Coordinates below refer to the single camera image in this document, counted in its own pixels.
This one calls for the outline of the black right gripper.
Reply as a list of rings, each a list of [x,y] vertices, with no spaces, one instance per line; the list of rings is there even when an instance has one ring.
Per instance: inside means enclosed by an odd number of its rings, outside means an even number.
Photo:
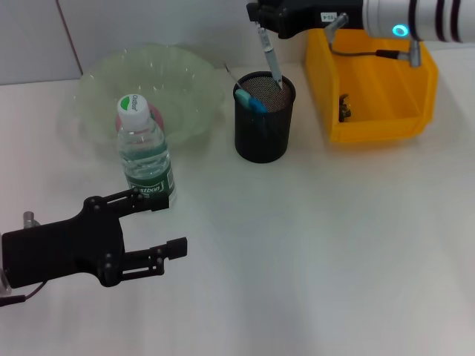
[[[304,31],[327,26],[331,20],[322,18],[325,13],[336,16],[345,13],[348,22],[344,28],[362,30],[363,3],[363,0],[255,0],[246,9],[250,22],[278,33],[279,39],[290,39]]]

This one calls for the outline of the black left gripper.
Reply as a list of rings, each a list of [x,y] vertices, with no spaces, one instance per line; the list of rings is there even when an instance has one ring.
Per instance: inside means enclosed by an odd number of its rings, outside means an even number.
[[[3,234],[3,269],[14,289],[87,273],[104,287],[120,282],[120,259],[125,252],[119,218],[145,211],[168,209],[166,193],[146,196],[138,188],[86,199],[82,210],[68,220]],[[166,259],[188,254],[182,237],[164,245],[126,252],[122,279],[135,280],[164,275]]]

